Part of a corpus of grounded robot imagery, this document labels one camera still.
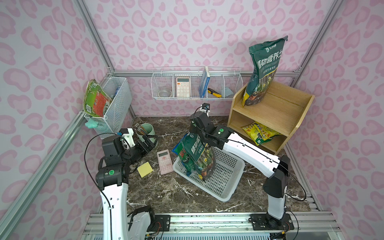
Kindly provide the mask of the dark green soil bag front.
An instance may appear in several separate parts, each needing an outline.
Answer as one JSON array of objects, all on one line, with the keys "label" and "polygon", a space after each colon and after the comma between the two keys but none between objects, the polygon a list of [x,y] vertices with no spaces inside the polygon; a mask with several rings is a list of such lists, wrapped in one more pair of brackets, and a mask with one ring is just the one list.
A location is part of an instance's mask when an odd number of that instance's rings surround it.
[{"label": "dark green soil bag front", "polygon": [[181,140],[188,153],[188,161],[186,163],[181,162],[187,175],[196,173],[202,181],[207,181],[216,168],[214,151],[208,144],[204,144],[196,134],[188,133]]}]

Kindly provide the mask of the dark green soil bag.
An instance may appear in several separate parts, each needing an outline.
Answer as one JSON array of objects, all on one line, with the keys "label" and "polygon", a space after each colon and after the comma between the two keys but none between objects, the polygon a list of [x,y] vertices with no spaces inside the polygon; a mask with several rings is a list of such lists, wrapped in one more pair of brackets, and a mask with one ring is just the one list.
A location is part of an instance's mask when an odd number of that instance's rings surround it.
[{"label": "dark green soil bag", "polygon": [[254,70],[243,95],[243,106],[256,105],[265,97],[270,84],[275,78],[283,48],[288,38],[288,36],[284,36],[275,41],[267,41],[249,47]]},{"label": "dark green soil bag", "polygon": [[208,144],[204,144],[196,134],[188,133],[181,140],[188,153],[188,161],[186,163],[181,162],[187,175],[196,173],[202,181],[207,181],[216,168],[214,151]]}]

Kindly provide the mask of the white plastic perforated basket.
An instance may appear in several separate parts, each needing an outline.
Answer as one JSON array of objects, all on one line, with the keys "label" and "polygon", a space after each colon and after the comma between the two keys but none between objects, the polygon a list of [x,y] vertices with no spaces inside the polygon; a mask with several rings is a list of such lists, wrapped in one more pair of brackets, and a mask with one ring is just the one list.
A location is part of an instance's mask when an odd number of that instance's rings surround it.
[{"label": "white plastic perforated basket", "polygon": [[187,174],[179,158],[175,159],[173,169],[183,178],[215,197],[219,201],[227,202],[235,192],[243,175],[245,162],[237,156],[224,150],[213,148],[216,167],[213,174],[206,181],[201,180],[196,172]]}]

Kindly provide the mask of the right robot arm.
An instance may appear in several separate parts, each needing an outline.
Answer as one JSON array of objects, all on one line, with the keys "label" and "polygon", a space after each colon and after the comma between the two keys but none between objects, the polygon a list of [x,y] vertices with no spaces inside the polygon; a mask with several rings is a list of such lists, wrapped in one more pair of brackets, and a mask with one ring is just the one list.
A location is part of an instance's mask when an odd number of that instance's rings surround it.
[{"label": "right robot arm", "polygon": [[290,179],[287,156],[279,158],[250,144],[233,129],[215,126],[205,112],[197,111],[190,116],[190,131],[197,134],[204,144],[217,147],[251,164],[265,177],[263,190],[268,195],[266,219],[282,221],[286,214],[286,191]]}]

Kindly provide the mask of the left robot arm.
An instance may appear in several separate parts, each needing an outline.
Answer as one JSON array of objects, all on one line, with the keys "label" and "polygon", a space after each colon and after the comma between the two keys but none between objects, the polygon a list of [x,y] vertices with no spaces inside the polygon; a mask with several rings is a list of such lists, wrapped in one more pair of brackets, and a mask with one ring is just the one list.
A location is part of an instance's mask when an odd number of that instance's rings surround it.
[{"label": "left robot arm", "polygon": [[113,135],[102,140],[104,157],[96,175],[96,185],[103,204],[105,240],[144,240],[147,230],[155,224],[155,214],[150,206],[127,212],[128,177],[131,165],[138,163],[156,146],[147,136],[133,147],[123,146],[125,139]]}]

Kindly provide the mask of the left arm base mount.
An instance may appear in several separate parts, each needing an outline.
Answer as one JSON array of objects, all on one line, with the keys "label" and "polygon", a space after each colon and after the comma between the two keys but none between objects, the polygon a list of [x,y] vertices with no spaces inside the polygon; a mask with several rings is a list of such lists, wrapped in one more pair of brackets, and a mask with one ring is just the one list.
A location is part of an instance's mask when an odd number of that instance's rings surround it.
[{"label": "left arm base mount", "polygon": [[[143,228],[139,227],[140,216],[143,213],[132,214],[129,221],[129,232],[132,233],[133,230],[143,230]],[[170,231],[170,215],[153,215],[153,219],[150,219],[149,224],[144,224],[144,227],[147,228],[147,232],[169,232]]]}]

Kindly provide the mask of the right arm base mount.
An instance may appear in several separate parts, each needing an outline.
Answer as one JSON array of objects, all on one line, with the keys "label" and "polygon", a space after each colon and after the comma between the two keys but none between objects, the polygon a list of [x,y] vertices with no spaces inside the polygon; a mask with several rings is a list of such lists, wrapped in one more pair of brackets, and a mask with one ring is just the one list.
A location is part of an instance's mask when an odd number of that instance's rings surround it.
[{"label": "right arm base mount", "polygon": [[251,214],[248,221],[252,224],[254,231],[290,231],[294,230],[294,224],[291,216],[284,213],[281,220],[266,214]]}]

